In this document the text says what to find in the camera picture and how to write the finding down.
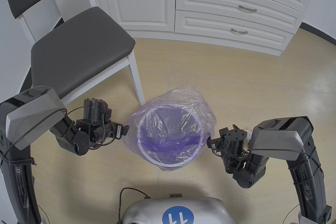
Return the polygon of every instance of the silver handle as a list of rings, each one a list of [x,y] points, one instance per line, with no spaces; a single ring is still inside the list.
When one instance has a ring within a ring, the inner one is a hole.
[[[235,30],[233,28],[231,28],[231,31],[235,32],[235,33],[242,33],[242,34],[246,34],[247,33],[247,31],[245,31],[245,32],[243,32],[243,31],[237,31],[237,30]]]
[[[246,10],[246,11],[251,11],[251,12],[257,12],[257,9],[252,9],[252,8],[246,8],[246,7],[243,7],[242,5],[239,5],[238,6],[239,8],[243,9],[243,10]]]

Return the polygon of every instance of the gray seat cushion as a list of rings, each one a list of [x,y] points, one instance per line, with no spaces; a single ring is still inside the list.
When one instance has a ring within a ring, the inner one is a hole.
[[[98,7],[48,33],[31,49],[33,86],[54,88],[60,98],[129,55],[133,38]]]

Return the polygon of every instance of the plastic trash bag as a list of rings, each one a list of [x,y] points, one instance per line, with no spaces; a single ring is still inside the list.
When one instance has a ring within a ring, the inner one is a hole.
[[[213,137],[216,117],[202,94],[179,87],[147,102],[132,114],[126,147],[163,171],[194,160]]]

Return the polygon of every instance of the white chair leg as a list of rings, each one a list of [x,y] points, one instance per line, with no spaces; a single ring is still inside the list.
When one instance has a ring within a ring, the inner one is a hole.
[[[131,76],[133,79],[133,85],[135,87],[135,92],[138,97],[139,104],[143,106],[145,104],[145,97],[144,93],[142,92],[142,87],[141,87],[141,82],[140,82],[140,77],[139,77],[139,72],[138,72],[138,67],[137,63],[135,61],[135,56],[134,52],[132,51],[128,56],[128,61],[129,61],[129,71],[131,72]]]

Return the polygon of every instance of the wooden floor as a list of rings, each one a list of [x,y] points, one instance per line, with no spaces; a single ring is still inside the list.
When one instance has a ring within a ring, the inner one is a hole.
[[[217,117],[218,129],[236,124],[252,129],[275,117],[307,115],[325,173],[327,204],[336,208],[336,46],[299,29],[280,57],[216,45],[137,39],[135,57],[146,101],[180,85],[192,84]],[[112,120],[124,123],[139,108],[127,68],[72,103],[99,98],[112,108]],[[71,114],[82,118],[82,110]],[[122,141],[79,157],[61,149],[46,133],[32,145],[35,191],[52,224],[117,222],[119,193],[135,187],[151,197],[216,197],[240,224],[282,223],[298,204],[283,160],[270,159],[266,175],[242,189],[225,172],[222,160],[207,148],[186,167],[162,172],[129,151]],[[125,191],[122,211],[143,196]],[[297,222],[298,208],[285,223]],[[336,219],[332,215],[330,223]]]

